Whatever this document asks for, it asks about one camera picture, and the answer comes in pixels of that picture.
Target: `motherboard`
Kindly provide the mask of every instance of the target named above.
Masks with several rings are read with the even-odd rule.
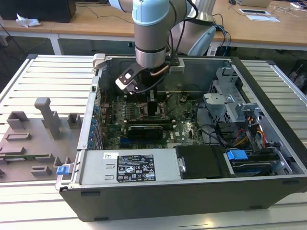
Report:
[[[158,95],[156,111],[136,95],[102,96],[99,128],[103,148],[165,149],[201,145],[203,138],[193,119],[197,100],[187,94]]]

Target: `desk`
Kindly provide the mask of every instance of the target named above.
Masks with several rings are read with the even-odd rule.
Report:
[[[289,6],[289,2],[272,1],[272,4]],[[98,16],[103,17],[97,18],[89,8]],[[25,28],[19,26],[15,21],[4,21],[3,25],[13,36],[49,38],[56,55],[62,54],[58,42],[59,38],[134,41],[133,24],[129,23],[132,22],[131,14],[123,13],[110,6],[89,6],[89,8],[77,6],[76,14],[70,23],[41,22],[41,26]],[[232,36],[230,46],[307,50],[307,30],[304,29],[307,12],[291,11],[299,17],[275,12],[281,21],[276,23],[252,21],[246,16],[239,15],[237,13],[239,8],[259,9],[268,12],[274,10],[273,5],[268,8],[240,6],[238,4],[233,6],[227,0],[216,0],[213,14],[220,13],[223,15],[224,26]],[[219,16],[215,18],[217,23],[222,23]],[[6,33],[0,29],[0,35],[6,35]],[[208,52],[210,55],[215,55],[215,50],[222,40],[223,34],[217,32]]]
[[[12,36],[46,37],[50,39],[54,54],[62,55],[60,38],[107,40],[107,41],[134,41],[133,22],[131,14],[121,12],[111,6],[99,7],[77,6],[77,11],[70,23],[56,23],[40,21],[40,26],[25,28],[14,20],[3,20],[1,23]],[[6,32],[0,28],[0,35]]]
[[[269,17],[276,17],[277,22],[252,21],[239,9],[264,10],[271,13],[274,6],[289,7],[289,2],[272,1],[268,8],[241,6],[239,4],[225,4],[225,0],[216,0],[213,14],[220,13],[224,18],[226,31],[231,34],[232,42],[230,46],[264,48],[264,49],[286,49],[307,51],[307,12],[291,10],[291,13],[274,12]],[[215,16],[216,22],[222,24],[219,15]],[[222,32],[217,32],[210,50],[217,48],[223,40]]]

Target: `robotic arm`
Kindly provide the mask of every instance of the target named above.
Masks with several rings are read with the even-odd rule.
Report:
[[[134,20],[136,63],[116,80],[125,93],[147,92],[163,80],[162,75],[170,66],[165,63],[168,32],[189,15],[192,8],[189,1],[110,0],[113,7],[131,12]],[[142,75],[142,84],[147,87],[144,91],[138,91],[134,79],[138,75]]]
[[[137,63],[146,69],[162,66],[168,31],[189,15],[191,5],[186,0],[110,0],[110,3],[132,13]]]
[[[165,59],[169,31],[174,35],[174,38],[170,38],[170,43],[178,46],[175,47],[176,51],[188,55],[204,54],[214,37],[211,12],[215,0],[109,2],[119,10],[131,12],[134,20],[136,63],[129,66],[116,80],[117,86],[125,93],[156,91],[156,86],[163,81],[176,55],[176,52],[171,50],[171,59]],[[196,5],[202,6],[202,12],[199,13]],[[145,90],[138,90],[135,80],[137,76],[146,87]]]

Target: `green circuit board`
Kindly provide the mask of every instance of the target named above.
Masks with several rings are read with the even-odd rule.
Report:
[[[203,144],[203,138],[192,119],[197,100],[186,100],[180,93],[159,100],[154,116],[146,115],[147,103],[130,102],[125,97],[108,101],[102,110],[100,125],[104,149],[165,149],[175,145]],[[130,140],[130,126],[162,126],[163,135],[158,140]]]

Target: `warning label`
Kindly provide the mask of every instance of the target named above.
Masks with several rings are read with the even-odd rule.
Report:
[[[118,156],[118,182],[155,181],[154,156]]]

